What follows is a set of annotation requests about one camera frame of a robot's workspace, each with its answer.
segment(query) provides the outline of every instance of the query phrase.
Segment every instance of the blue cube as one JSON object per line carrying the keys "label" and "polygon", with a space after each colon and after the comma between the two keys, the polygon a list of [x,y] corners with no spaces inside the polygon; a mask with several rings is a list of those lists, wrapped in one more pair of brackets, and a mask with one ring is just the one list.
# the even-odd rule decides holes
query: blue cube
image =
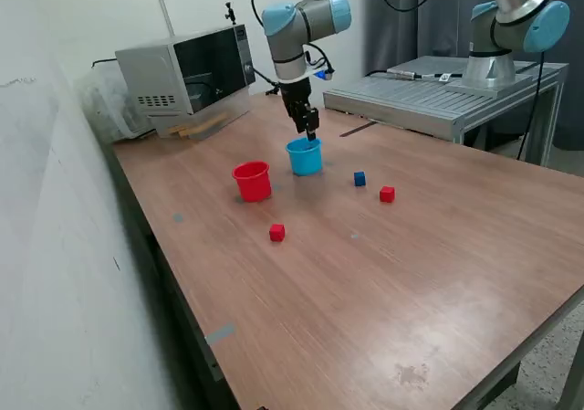
{"label": "blue cube", "polygon": [[365,173],[363,171],[355,173],[355,186],[365,186]]}

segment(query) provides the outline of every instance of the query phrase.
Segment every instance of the metal rack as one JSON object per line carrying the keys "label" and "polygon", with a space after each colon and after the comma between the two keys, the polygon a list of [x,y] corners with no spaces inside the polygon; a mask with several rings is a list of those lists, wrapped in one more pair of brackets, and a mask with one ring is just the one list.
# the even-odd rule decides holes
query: metal rack
{"label": "metal rack", "polygon": [[[466,58],[426,56],[395,68],[429,74],[461,73],[465,66]],[[327,109],[362,115],[372,121],[462,143],[467,131],[533,99],[538,66],[517,61],[516,70],[531,76],[530,82],[501,93],[496,99],[452,92],[439,81],[407,81],[389,74],[375,74],[326,91],[324,102]],[[527,162],[544,166],[548,163],[567,72],[568,64],[544,65],[539,100],[527,141]]]}

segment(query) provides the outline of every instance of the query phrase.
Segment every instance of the red cube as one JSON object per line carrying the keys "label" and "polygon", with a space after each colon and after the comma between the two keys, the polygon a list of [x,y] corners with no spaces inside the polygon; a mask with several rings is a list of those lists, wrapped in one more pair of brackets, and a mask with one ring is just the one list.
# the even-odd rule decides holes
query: red cube
{"label": "red cube", "polygon": [[284,236],[286,235],[286,230],[284,225],[272,225],[270,227],[270,239],[276,242],[284,241]]}
{"label": "red cube", "polygon": [[383,186],[380,191],[380,200],[383,203],[393,203],[393,200],[395,200],[395,188]]}

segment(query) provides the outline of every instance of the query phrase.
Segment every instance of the gray curtain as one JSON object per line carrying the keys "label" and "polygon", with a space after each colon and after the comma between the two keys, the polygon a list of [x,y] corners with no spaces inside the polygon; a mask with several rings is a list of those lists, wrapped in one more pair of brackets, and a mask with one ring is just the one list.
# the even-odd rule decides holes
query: gray curtain
{"label": "gray curtain", "polygon": [[[390,0],[399,7],[410,7],[421,0]],[[430,0],[417,12],[399,14],[382,0],[367,0],[367,70],[388,68],[420,56],[467,57],[470,42],[470,15],[473,7],[490,0]],[[566,35],[546,53],[546,61],[569,63],[569,75],[554,143],[559,148],[584,150],[583,100],[578,74],[584,73],[584,0],[563,0],[572,17]],[[536,61],[533,54],[515,53],[515,59]],[[526,108],[516,110],[513,119],[500,120],[508,132],[521,132],[527,124]]]}

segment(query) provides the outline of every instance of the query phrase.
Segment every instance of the scratch on table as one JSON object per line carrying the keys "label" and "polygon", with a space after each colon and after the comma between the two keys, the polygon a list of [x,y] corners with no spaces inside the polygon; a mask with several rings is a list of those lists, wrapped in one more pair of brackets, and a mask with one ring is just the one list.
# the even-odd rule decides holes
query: scratch on table
{"label": "scratch on table", "polygon": [[410,385],[422,390],[428,383],[428,366],[426,364],[422,364],[420,368],[396,364],[395,368],[398,371],[400,385]]}
{"label": "scratch on table", "polygon": [[235,332],[235,326],[233,323],[227,323],[223,328],[218,331],[212,332],[209,335],[205,335],[204,339],[207,340],[207,344],[209,346],[213,345],[214,343],[219,342],[220,340],[228,337],[229,335]]}

